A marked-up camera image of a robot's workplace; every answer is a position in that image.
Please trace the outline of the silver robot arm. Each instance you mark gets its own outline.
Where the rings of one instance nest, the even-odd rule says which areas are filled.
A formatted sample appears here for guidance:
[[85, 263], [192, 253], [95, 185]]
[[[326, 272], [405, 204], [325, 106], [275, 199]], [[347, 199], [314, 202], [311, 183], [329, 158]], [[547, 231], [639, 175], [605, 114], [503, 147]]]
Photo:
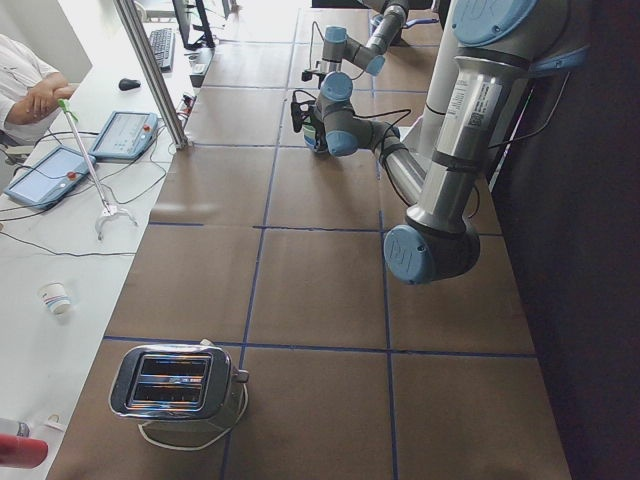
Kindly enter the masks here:
[[350, 37], [345, 27], [329, 25], [324, 31], [322, 56], [316, 73], [320, 76], [339, 72], [347, 61], [361, 71], [377, 76], [382, 70], [384, 54], [406, 24], [409, 11], [421, 9], [415, 1], [383, 0], [360, 1], [360, 4], [378, 12], [381, 17], [365, 44]]
[[381, 20], [366, 43], [345, 28], [324, 33], [323, 81], [312, 107], [315, 145], [336, 157], [372, 151], [409, 206], [384, 240], [390, 271], [408, 284], [452, 278], [476, 263], [480, 242], [464, 210], [486, 168], [495, 127], [522, 78], [580, 65], [588, 49], [588, 1], [454, 1], [446, 15], [426, 106], [409, 147], [388, 123], [358, 117], [349, 62], [377, 75], [405, 25], [410, 1], [374, 1]]

